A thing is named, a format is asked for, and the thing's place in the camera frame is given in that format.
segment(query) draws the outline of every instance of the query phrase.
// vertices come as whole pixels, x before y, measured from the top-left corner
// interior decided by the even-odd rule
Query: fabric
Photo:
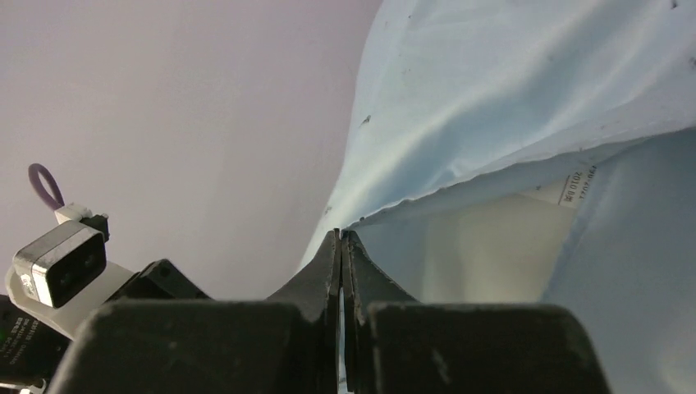
[[[435,216],[596,165],[539,301],[579,316],[616,392],[696,392],[695,126],[694,0],[387,0],[303,266],[355,229],[423,298]]]

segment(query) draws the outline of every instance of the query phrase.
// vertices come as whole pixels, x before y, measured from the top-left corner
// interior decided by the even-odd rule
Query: inside of garment
[[[539,300],[595,170],[430,217],[421,300]]]

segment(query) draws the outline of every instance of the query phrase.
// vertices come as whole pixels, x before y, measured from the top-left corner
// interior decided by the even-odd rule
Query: black camera face
[[[87,287],[107,267],[107,255],[101,233],[65,255],[46,272],[48,293],[53,308],[60,308]]]

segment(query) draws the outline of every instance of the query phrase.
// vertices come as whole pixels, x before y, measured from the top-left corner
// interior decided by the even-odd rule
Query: purple cable
[[[48,187],[51,189],[53,195],[48,193],[39,175],[43,176],[46,182],[48,182]],[[31,182],[31,187],[34,188],[36,194],[50,209],[55,211],[56,209],[65,205],[61,190],[58,188],[58,183],[56,183],[53,175],[51,175],[51,172],[46,167],[38,163],[30,165],[29,182]]]

